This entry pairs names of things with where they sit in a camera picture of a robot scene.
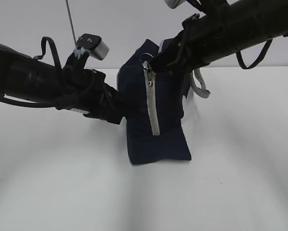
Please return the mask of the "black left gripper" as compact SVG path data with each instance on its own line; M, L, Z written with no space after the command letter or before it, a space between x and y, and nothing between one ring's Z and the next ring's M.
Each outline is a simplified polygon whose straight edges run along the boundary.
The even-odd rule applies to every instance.
M95 69L62 69L57 76L61 93L56 98L56 109L116 125L123 117L139 117L139 104L105 83L105 77L105 73Z

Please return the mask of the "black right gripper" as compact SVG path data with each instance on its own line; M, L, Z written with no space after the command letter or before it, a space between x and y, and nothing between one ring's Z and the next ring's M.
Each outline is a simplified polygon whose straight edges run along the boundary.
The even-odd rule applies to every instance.
M152 70L158 74L186 74L209 65L200 57L199 49L194 48L189 39L190 31L182 30L177 36L163 40L160 51L151 60Z

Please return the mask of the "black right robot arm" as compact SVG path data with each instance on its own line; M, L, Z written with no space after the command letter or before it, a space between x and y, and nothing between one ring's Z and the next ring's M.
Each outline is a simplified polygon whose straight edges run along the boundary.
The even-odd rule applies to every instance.
M204 67L274 38L288 37L288 0L202 0L196 13L182 22L183 30L150 62L156 73Z

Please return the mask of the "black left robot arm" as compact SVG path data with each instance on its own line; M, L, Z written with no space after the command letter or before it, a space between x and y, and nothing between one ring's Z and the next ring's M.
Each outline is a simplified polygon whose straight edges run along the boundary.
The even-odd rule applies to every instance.
M72 53L62 67L53 42L50 48L54 65L41 62L43 55L32 58L0 44L1 103L69 110L112 124L139 114L135 100L108 85L105 73L85 68L88 52Z

